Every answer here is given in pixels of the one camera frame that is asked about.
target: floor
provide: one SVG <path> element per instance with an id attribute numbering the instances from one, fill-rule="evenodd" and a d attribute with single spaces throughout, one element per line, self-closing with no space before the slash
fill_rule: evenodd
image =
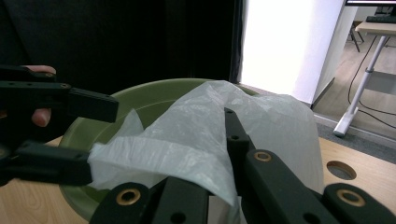
<path id="1" fill-rule="evenodd" d="M 380 38 L 380 36 L 375 38 L 374 35 L 361 35 L 364 42 L 361 42 L 359 36 L 355 33 L 361 52 L 357 51 L 354 42 L 349 37 L 336 70 L 334 83 L 313 108 L 318 122 L 332 128 L 335 127 L 349 106 L 348 95 L 350 101 L 352 101 L 364 70 L 368 66 Z M 387 48 L 382 49 L 375 64 L 375 71 L 396 74 L 396 37 L 391 38 L 387 46 Z M 365 108 L 366 106 L 388 114 Z M 396 96 L 365 90 L 358 107 L 360 110 L 376 117 L 376 119 L 358 112 L 348 129 L 348 133 L 370 138 L 370 140 L 379 144 L 396 149 Z"/>

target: black cable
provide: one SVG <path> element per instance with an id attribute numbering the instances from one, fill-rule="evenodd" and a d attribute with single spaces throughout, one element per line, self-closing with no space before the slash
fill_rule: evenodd
<path id="1" fill-rule="evenodd" d="M 372 48 L 372 46 L 373 46 L 375 40 L 376 40 L 376 36 L 374 37 L 373 42 L 371 43 L 369 49 L 367 50 L 366 54 L 364 55 L 363 59 L 361 60 L 361 64 L 359 64 L 359 67 L 358 67 L 358 69 L 357 69 L 357 71 L 356 71 L 356 73 L 355 73 L 355 76 L 352 78 L 352 81 L 350 82 L 349 90 L 348 90 L 348 92 L 347 92 L 347 100 L 348 100 L 348 102 L 349 102 L 350 105 L 351 105 L 351 103 L 350 103 L 350 90 L 352 89 L 353 81 L 355 80 L 356 76 L 358 75 L 359 71 L 361 70 L 361 65 L 363 64 L 364 60 L 366 59 L 367 55 L 369 54 L 370 49 Z M 376 112 L 379 112 L 379 113 L 384 113 L 384 114 L 396 116 L 396 114 L 393 114 L 393 113 L 389 113 L 389 112 L 385 112 L 385 111 L 380 111 L 380 110 L 372 109 L 371 107 L 364 105 L 361 101 L 359 101 L 359 103 L 360 103 L 363 107 L 365 107 L 365 108 L 367 108 L 367 109 L 370 109 L 370 110 L 373 110 L 373 111 L 376 111 Z M 390 124 L 386 123 L 384 120 L 379 119 L 379 118 L 377 118 L 376 116 L 374 116 L 374 115 L 372 115 L 372 114 L 370 114 L 370 113 L 367 113 L 367 112 L 362 111 L 362 110 L 360 110 L 360 109 L 358 109 L 358 111 L 360 111 L 361 113 L 364 113 L 364 114 L 366 114 L 366 115 L 372 117 L 373 119 L 378 120 L 379 122 L 381 122 L 381 123 L 383 123 L 383 124 L 389 126 L 390 128 L 396 129 L 396 126 L 390 125 Z"/>

